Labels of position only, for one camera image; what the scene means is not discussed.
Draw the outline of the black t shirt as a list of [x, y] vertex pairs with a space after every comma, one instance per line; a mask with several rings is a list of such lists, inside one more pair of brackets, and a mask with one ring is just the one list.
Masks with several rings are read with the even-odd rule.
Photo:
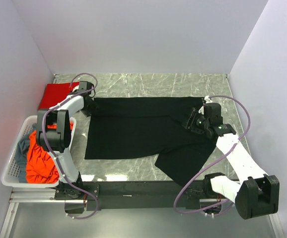
[[184, 127], [200, 97], [95, 98], [85, 159], [157, 156], [155, 166], [180, 186], [196, 175], [216, 147], [216, 138]]

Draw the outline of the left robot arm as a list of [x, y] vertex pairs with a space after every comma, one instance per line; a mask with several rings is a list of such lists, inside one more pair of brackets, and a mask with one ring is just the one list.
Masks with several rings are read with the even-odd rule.
[[78, 111], [89, 116], [95, 106], [91, 94], [97, 83], [80, 81], [77, 85], [48, 84], [37, 112], [36, 143], [53, 159], [59, 172], [57, 190], [64, 197], [79, 199], [93, 195], [83, 186], [81, 174], [70, 152], [71, 117]]

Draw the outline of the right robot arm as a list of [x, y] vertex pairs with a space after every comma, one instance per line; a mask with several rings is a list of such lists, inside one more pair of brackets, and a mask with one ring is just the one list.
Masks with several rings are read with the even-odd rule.
[[203, 194], [213, 198], [217, 194], [233, 202], [238, 214], [251, 219], [277, 213], [280, 182], [275, 175], [268, 175], [253, 160], [240, 142], [235, 129], [223, 122], [221, 106], [205, 103], [199, 110], [192, 108], [185, 129], [217, 138], [216, 147], [233, 167], [238, 181], [230, 180], [223, 173], [205, 175]]

